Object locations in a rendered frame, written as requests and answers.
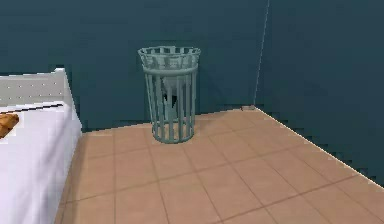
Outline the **white bed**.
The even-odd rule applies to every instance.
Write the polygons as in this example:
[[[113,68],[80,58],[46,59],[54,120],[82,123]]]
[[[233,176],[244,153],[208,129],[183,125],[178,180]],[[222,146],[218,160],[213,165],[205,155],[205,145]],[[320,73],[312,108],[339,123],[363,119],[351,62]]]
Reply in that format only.
[[[54,224],[82,124],[66,71],[0,76],[0,224]]]

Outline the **teal slatted waste bin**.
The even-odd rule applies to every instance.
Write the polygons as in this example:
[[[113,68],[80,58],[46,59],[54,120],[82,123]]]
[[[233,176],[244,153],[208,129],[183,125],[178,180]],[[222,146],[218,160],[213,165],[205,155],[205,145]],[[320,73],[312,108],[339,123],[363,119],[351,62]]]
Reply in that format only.
[[[196,86],[201,50],[155,46],[137,51],[145,76],[153,137],[178,144],[195,133]]]

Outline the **orange brown pillow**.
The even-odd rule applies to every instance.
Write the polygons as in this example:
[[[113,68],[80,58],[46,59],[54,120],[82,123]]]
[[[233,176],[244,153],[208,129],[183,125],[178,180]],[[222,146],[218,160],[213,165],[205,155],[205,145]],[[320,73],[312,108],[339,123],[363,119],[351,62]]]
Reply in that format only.
[[[0,114],[0,139],[4,138],[18,122],[17,114]]]

